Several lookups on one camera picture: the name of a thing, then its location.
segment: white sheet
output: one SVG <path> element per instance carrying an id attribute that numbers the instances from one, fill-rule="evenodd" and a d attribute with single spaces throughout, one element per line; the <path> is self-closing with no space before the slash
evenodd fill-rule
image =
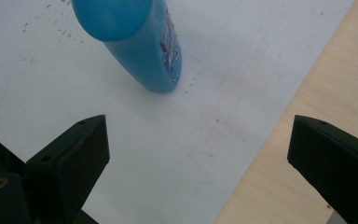
<path id="1" fill-rule="evenodd" d="M 169 1 L 183 72 L 145 91 L 70 0 L 0 0 L 0 141 L 27 161 L 107 118 L 112 160 L 85 210 L 100 223 L 212 223 L 352 0 Z"/>

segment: blue bottle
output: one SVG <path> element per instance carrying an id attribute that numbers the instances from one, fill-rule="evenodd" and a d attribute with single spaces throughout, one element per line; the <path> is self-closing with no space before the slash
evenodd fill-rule
<path id="1" fill-rule="evenodd" d="M 145 88 L 177 84 L 182 57 L 165 0 L 73 0 L 77 19 Z"/>

